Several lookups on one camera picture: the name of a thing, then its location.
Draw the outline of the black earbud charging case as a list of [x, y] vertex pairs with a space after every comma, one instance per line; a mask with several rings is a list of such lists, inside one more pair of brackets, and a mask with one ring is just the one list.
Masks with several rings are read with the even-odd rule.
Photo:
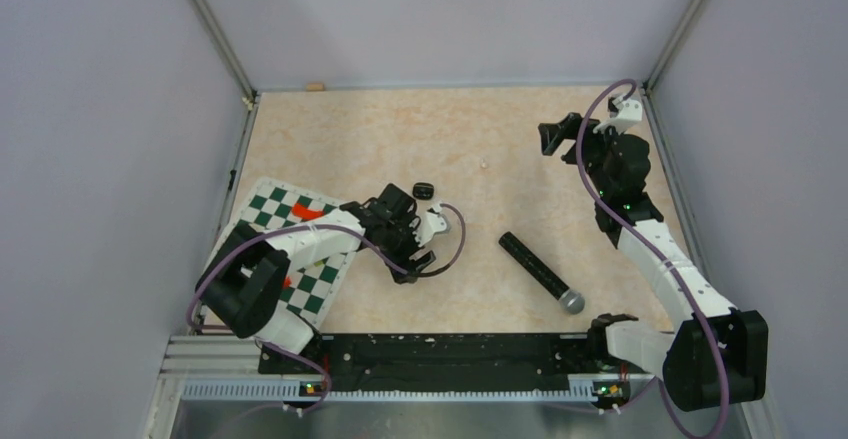
[[431, 200], [435, 195], [435, 187], [431, 183], [416, 182], [412, 187], [412, 196], [418, 200]]

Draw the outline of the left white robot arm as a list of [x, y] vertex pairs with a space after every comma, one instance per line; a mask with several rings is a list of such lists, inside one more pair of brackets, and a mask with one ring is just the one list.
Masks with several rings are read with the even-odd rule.
[[238, 223], [198, 280], [189, 309], [207, 307], [236, 337], [282, 350], [292, 369], [308, 372], [321, 356], [317, 328], [283, 299], [286, 279], [363, 249], [383, 261], [397, 284], [438, 275], [429, 244], [451, 229], [444, 210], [440, 204], [419, 210], [415, 198], [388, 184], [377, 197], [289, 226]]

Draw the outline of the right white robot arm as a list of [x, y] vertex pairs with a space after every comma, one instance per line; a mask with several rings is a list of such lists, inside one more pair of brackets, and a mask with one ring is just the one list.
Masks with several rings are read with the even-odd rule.
[[626, 315], [600, 316], [586, 344], [589, 363], [612, 371], [623, 361], [655, 375], [679, 409], [691, 412], [721, 403], [720, 375], [732, 404], [757, 401], [766, 389], [768, 325], [756, 310], [742, 311], [718, 293], [678, 246], [645, 190], [651, 169], [648, 142], [577, 113], [538, 127], [541, 152], [551, 156], [565, 140], [561, 159], [588, 175], [600, 203], [599, 229], [647, 281], [669, 316], [660, 332]]

